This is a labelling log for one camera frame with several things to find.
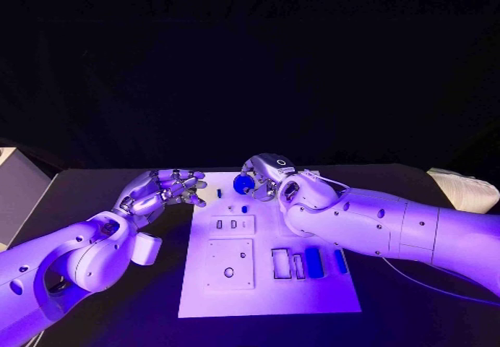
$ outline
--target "circular hole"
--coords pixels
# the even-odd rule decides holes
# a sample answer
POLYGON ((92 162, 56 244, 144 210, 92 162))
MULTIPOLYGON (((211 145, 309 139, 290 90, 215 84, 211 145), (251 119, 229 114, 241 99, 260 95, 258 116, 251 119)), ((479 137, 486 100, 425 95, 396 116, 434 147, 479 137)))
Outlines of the circular hole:
POLYGON ((224 275, 231 278, 235 274, 235 271, 232 270, 232 267, 229 267, 225 271, 224 271, 224 275))

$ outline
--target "white board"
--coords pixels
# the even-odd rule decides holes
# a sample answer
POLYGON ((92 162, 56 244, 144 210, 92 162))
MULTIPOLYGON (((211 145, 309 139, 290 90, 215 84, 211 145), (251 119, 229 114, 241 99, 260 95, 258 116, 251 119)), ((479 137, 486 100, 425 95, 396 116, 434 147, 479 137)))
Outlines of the white board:
POLYGON ((234 190, 232 182, 236 175, 235 172, 206 173, 205 181, 209 186, 198 190, 200 198, 208 204, 203 208, 195 206, 193 211, 179 317, 360 312, 352 276, 349 273, 340 273, 333 253, 339 248, 317 236, 303 238, 293 234, 284 224, 277 200, 261 202, 234 190), (222 191, 222 198, 218 197, 218 189, 222 191), (242 213, 244 205, 248 207, 247 214, 242 213), (239 231, 234 234, 226 234, 225 231, 219 234, 221 229, 216 229, 213 232, 213 223, 219 220, 213 216, 229 216, 231 220, 242 220, 241 218, 248 218, 251 215, 254 216, 251 231, 241 234, 239 231), (216 253, 211 253, 209 247, 213 247, 211 246, 213 240, 242 241, 232 243, 231 241, 222 241, 216 246, 216 253), (238 254, 242 253, 239 249, 242 244, 239 242, 247 243, 245 240, 252 241, 252 266, 241 267, 236 272, 231 264, 236 264, 235 267, 242 264, 249 265, 248 262, 242 264, 235 262, 238 254), (319 249, 321 256, 326 276, 319 279, 307 276, 304 251, 310 247, 319 249), (231 248, 235 249, 232 253, 225 251, 231 248), (288 250, 290 279, 275 279, 274 277, 274 249, 288 250), (218 254, 225 254, 228 259, 221 260, 221 264, 211 263, 211 256, 218 254), (296 254, 301 255, 306 279, 298 279, 296 276, 293 259, 296 254), (228 268, 234 270, 232 277, 224 275, 228 268), (248 285, 251 272, 254 281, 248 285), (236 280, 236 274, 239 273, 244 275, 236 280), (212 283, 216 283, 215 287, 208 289, 208 283, 211 283, 211 286, 212 283))

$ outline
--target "blue object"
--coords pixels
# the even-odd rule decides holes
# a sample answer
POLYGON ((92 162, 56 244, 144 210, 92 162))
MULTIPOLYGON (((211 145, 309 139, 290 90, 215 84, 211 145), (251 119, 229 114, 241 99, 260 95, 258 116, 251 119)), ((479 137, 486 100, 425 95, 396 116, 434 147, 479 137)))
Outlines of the blue object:
POLYGON ((232 182, 232 186, 235 187, 235 191, 241 194, 245 195, 245 188, 254 189, 255 188, 255 182, 254 179, 247 175, 238 175, 235 177, 235 180, 232 182))
POLYGON ((317 248, 306 249, 306 263, 310 278, 323 278, 326 274, 323 273, 320 251, 317 248))
POLYGON ((339 249, 336 249, 334 255, 337 259, 340 273, 347 273, 346 261, 345 261, 345 257, 342 256, 342 251, 339 249))

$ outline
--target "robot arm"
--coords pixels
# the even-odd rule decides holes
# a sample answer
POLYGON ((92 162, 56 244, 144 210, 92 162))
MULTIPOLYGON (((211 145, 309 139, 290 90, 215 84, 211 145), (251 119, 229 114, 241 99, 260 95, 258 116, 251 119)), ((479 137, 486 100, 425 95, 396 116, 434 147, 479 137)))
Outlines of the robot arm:
MULTIPOLYGON (((297 235, 317 235, 376 257, 443 267, 470 277, 500 296, 500 216, 434 207, 347 186, 337 192, 310 171, 294 170, 278 176, 278 160, 293 167, 285 157, 267 154, 255 155, 244 170, 251 162, 262 182, 278 177, 273 194, 287 227, 297 235)), ((262 186, 247 189, 257 198, 262 186)))
POLYGON ((130 261, 154 263, 162 240, 137 232, 164 205, 205 206, 195 188, 202 172, 147 171, 128 184, 111 212, 104 211, 52 234, 0 253, 0 341, 19 346, 78 302, 110 288, 130 261), (48 284, 49 273, 62 279, 48 284))

